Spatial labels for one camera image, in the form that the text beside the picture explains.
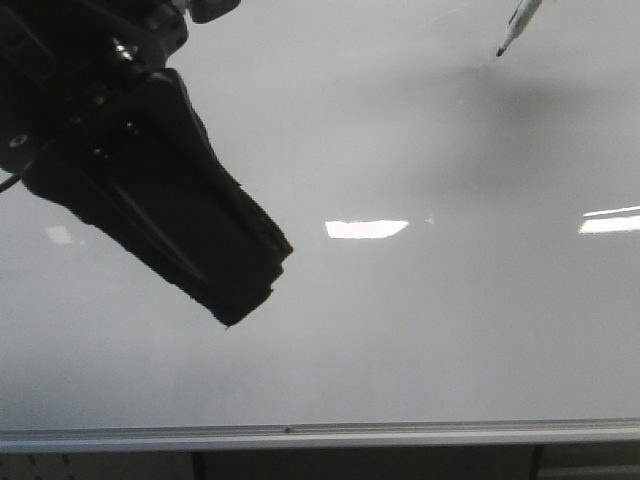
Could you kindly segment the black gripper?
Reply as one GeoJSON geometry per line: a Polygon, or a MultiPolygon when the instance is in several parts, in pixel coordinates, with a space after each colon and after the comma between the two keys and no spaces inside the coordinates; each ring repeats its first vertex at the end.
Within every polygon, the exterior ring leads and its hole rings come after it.
{"type": "Polygon", "coordinates": [[[4,1],[1,4],[1,168],[49,158],[84,163],[106,152],[179,77],[166,66],[188,38],[172,1],[4,1]]]}

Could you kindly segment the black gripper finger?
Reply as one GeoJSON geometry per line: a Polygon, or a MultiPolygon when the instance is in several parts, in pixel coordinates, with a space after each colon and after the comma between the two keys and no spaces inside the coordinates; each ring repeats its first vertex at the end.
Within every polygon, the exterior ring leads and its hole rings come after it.
{"type": "Polygon", "coordinates": [[[172,69],[140,78],[21,176],[31,193],[103,231],[226,326],[270,297],[292,252],[217,159],[172,69]]]}

